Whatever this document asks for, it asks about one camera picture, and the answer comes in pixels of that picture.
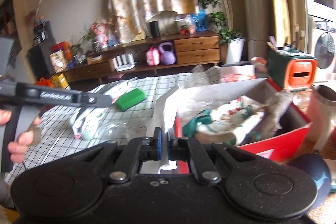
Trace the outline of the person's left hand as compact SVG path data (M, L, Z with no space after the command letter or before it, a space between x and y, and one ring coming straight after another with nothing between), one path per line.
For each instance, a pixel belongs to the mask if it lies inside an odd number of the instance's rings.
M9 122L11 118L11 111L1 109L1 126ZM36 117L33 121L33 125L36 126L40 123L40 118ZM25 158L25 154L29 149L29 146L33 145L37 141L37 131L26 131L21 133L16 141L11 141L7 145L7 149L10 153L10 159L14 163L21 163Z

